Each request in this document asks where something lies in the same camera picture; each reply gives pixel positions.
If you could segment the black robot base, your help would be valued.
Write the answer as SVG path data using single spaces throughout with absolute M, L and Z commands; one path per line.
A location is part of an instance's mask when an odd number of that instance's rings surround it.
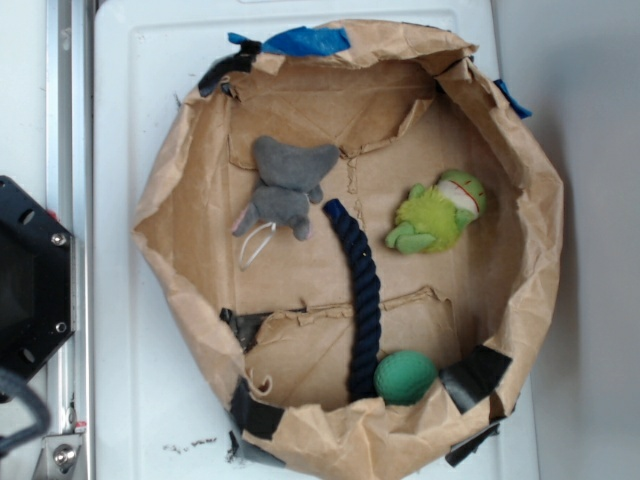
M 73 334 L 73 235 L 1 177 L 1 367 L 30 381 Z

